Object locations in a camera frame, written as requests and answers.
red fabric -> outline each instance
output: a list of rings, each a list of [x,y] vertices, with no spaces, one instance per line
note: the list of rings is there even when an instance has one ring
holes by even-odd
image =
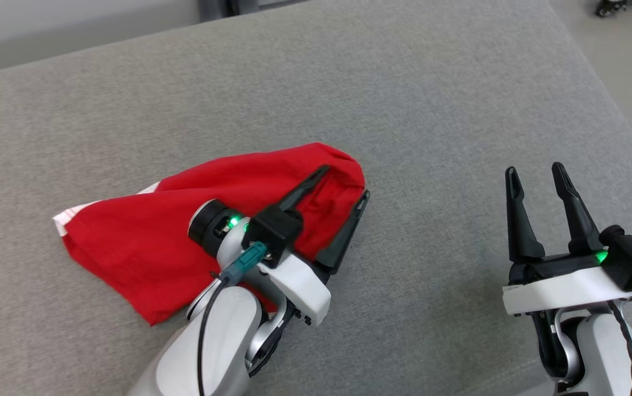
[[[219,158],[164,179],[155,192],[99,201],[67,223],[64,245],[154,325],[193,301],[212,281],[210,271],[219,271],[187,236],[202,203],[218,198],[253,216],[323,164],[331,170],[298,206],[304,230],[296,249],[313,259],[364,189],[358,163],[321,143]]]

gray table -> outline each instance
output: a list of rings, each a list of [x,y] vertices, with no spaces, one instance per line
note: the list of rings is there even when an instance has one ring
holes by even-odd
[[[314,0],[2,70],[0,394],[122,393],[183,324],[147,326],[54,214],[314,140],[359,160],[372,201],[328,317],[290,326],[250,394],[539,382],[530,320],[501,301],[509,165],[548,252],[569,240],[553,161],[632,233],[632,132],[545,0]]]

teal cable plug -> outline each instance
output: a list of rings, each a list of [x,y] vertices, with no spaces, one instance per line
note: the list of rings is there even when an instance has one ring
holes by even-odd
[[[260,241],[256,241],[247,250],[243,251],[233,263],[223,269],[221,274],[218,275],[218,279],[227,282],[230,286],[237,285],[249,270],[255,268],[265,258],[265,254],[267,254],[267,246]]]

black round knob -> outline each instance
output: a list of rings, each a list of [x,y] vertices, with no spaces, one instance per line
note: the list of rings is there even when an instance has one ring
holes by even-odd
[[[622,226],[617,224],[610,225],[600,233],[600,242],[604,246],[610,246],[614,238],[620,235],[625,235]]]

